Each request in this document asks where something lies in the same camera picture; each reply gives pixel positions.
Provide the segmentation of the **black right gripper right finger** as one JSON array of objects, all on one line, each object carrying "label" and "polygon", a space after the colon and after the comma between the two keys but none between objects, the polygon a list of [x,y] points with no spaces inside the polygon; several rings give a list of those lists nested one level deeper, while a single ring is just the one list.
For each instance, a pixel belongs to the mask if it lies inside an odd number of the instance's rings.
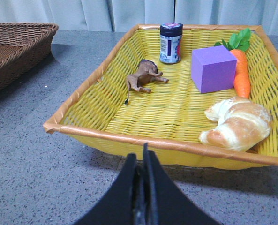
[{"label": "black right gripper right finger", "polygon": [[145,221],[147,225],[218,225],[175,185],[155,152],[143,145]]}]

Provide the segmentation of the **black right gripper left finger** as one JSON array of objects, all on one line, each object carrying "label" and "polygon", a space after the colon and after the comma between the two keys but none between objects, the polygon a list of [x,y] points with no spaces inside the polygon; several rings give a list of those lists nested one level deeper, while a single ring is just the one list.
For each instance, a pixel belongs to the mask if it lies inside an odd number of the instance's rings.
[{"label": "black right gripper left finger", "polygon": [[129,154],[121,172],[105,195],[75,222],[76,225],[131,225],[136,155]]}]

